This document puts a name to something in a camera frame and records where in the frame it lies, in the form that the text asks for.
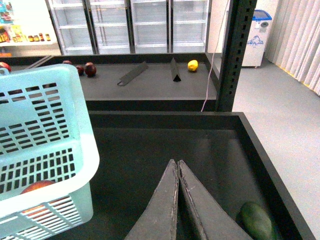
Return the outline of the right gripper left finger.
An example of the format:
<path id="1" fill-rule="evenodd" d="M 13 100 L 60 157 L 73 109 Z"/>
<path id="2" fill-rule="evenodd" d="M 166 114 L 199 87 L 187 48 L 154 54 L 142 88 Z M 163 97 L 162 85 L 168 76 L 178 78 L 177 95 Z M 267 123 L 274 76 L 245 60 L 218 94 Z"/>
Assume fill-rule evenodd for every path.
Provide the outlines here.
<path id="1" fill-rule="evenodd" d="M 175 240 L 178 222 L 178 166 L 171 159 L 147 207 L 126 235 L 126 240 Z"/>

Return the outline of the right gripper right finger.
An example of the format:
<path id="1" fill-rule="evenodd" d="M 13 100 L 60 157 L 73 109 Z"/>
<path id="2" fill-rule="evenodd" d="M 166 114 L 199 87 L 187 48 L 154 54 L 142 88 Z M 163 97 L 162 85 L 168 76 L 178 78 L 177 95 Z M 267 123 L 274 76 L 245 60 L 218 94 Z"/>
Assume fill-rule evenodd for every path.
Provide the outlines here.
<path id="1" fill-rule="evenodd" d="M 199 240 L 251 239 L 223 210 L 183 160 L 178 162 L 177 167 L 186 213 Z"/>

